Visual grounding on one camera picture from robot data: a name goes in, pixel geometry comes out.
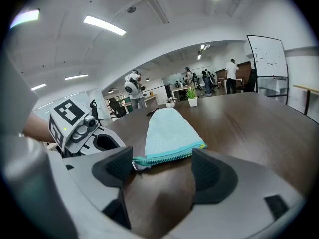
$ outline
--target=white pot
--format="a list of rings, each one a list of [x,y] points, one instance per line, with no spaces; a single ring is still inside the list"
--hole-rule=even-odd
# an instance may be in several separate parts
[[[166,103],[167,108],[173,108],[175,106],[175,102],[172,103]]]
[[[189,105],[190,106],[197,106],[197,97],[193,99],[188,99]]]

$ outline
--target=white robot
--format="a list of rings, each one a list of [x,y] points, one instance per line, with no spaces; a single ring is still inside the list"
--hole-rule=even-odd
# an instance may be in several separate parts
[[[9,60],[2,58],[1,67],[6,73],[0,75],[5,109],[0,118],[0,172],[23,215],[52,238],[140,238],[129,230],[122,193],[132,170],[132,147],[98,127],[88,110],[72,99],[51,109],[49,126],[69,158],[19,137],[36,97]],[[17,102],[24,104],[18,118]],[[95,144],[103,134],[108,138]],[[193,206],[164,239],[274,238],[304,204],[274,172],[234,157],[194,150],[192,172]]]

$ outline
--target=black trousers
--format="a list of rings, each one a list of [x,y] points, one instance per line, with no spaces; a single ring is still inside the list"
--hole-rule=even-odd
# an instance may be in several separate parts
[[[236,80],[227,79],[227,83],[226,83],[226,90],[227,90],[227,94],[230,94],[230,86],[231,86],[231,93],[236,93]]]

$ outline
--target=towel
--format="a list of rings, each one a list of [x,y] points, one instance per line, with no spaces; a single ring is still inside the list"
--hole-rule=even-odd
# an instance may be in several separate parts
[[[175,109],[157,110],[149,122],[145,157],[133,158],[139,165],[151,166],[191,156],[193,148],[206,148],[192,126]]]

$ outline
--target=dark wooden tabletop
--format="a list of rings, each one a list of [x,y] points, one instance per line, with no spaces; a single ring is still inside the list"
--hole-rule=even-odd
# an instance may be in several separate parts
[[[208,150],[269,167],[303,195],[311,189],[319,167],[319,125],[302,113],[256,93],[202,98],[197,107],[183,101],[175,109]],[[134,156],[144,156],[150,110],[135,110],[107,126],[133,146]],[[124,187],[132,232],[162,237],[189,213],[194,192],[190,158],[132,173]]]

